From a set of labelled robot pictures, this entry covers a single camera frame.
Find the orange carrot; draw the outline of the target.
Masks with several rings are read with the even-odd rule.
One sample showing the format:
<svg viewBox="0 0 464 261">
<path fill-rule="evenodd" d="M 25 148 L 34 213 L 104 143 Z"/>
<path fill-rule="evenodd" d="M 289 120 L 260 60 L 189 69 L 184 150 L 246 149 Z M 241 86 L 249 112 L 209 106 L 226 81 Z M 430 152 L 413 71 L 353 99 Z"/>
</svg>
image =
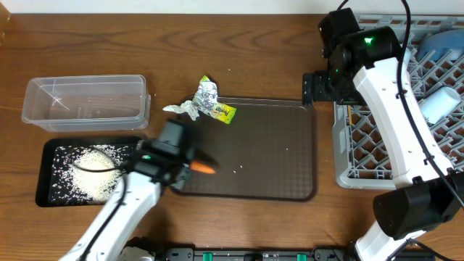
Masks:
<svg viewBox="0 0 464 261">
<path fill-rule="evenodd" d="M 190 167 L 191 170 L 199 172 L 199 173 L 204 173 L 204 174 L 209 174 L 209 175 L 216 174 L 216 171 L 215 171 L 214 168 L 212 168 L 209 165 L 206 165 L 204 163 L 201 163 L 201 162 L 193 161 L 189 165 L 189 167 Z"/>
</svg>

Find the wooden chopstick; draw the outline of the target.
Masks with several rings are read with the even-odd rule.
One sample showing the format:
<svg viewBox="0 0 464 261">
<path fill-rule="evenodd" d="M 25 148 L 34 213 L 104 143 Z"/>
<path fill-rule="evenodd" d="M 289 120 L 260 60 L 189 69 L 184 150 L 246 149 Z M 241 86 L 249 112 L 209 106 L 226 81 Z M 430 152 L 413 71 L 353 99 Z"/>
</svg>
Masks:
<svg viewBox="0 0 464 261">
<path fill-rule="evenodd" d="M 352 107 L 350 105 L 347 105 L 347 112 L 348 112 L 348 118 L 349 118 L 349 125 L 352 125 Z"/>
</svg>

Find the foil wrapper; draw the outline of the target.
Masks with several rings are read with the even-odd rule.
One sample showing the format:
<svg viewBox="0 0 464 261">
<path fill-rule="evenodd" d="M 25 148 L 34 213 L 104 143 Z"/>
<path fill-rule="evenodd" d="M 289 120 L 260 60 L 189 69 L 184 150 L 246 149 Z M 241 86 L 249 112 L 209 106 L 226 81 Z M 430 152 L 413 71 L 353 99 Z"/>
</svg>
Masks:
<svg viewBox="0 0 464 261">
<path fill-rule="evenodd" d="M 218 101 L 218 87 L 206 75 L 199 81 L 193 104 L 199 111 L 225 124 L 230 124 L 236 114 L 236 108 Z"/>
</svg>

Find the white rice pile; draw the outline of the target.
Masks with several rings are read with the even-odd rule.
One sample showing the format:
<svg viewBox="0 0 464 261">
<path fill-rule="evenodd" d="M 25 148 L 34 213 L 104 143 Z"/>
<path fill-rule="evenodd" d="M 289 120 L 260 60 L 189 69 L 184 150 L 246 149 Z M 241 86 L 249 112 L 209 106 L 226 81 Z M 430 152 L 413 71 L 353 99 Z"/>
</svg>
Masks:
<svg viewBox="0 0 464 261">
<path fill-rule="evenodd" d="M 133 149 L 132 144 L 57 147 L 51 165 L 48 203 L 52 206 L 105 203 Z"/>
</svg>

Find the dark blue plate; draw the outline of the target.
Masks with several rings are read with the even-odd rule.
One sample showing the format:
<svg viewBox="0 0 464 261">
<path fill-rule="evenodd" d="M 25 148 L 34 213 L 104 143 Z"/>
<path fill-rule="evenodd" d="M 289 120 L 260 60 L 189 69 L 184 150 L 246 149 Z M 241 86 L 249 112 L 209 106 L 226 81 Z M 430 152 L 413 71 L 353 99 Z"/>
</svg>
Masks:
<svg viewBox="0 0 464 261">
<path fill-rule="evenodd" d="M 438 61 L 451 51 L 450 59 L 457 60 L 463 55 L 463 29 L 449 30 L 429 36 L 421 41 L 417 58 L 424 58 L 430 51 L 435 51 L 431 60 Z"/>
</svg>

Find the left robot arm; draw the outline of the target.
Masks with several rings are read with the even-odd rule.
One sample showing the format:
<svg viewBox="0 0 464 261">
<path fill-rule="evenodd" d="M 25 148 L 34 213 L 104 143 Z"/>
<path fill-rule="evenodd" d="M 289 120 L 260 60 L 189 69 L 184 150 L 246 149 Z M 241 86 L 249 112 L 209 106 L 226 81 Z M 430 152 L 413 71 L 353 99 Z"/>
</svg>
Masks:
<svg viewBox="0 0 464 261">
<path fill-rule="evenodd" d="M 166 186 L 183 186 L 195 150 L 167 140 L 140 141 L 111 197 L 62 260 L 116 260 Z"/>
</svg>

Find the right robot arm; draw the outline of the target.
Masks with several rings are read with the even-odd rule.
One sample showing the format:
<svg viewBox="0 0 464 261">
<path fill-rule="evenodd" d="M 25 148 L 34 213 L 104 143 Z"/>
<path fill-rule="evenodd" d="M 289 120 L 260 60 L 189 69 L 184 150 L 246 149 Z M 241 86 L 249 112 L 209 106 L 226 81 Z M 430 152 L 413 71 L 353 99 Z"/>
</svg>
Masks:
<svg viewBox="0 0 464 261">
<path fill-rule="evenodd" d="M 373 201 L 375 222 L 355 242 L 358 260 L 390 260 L 463 208 L 463 174 L 444 156 L 413 96 L 406 46 L 389 27 L 320 24 L 325 71 L 304 76 L 304 102 L 367 106 L 386 147 L 395 188 Z"/>
</svg>

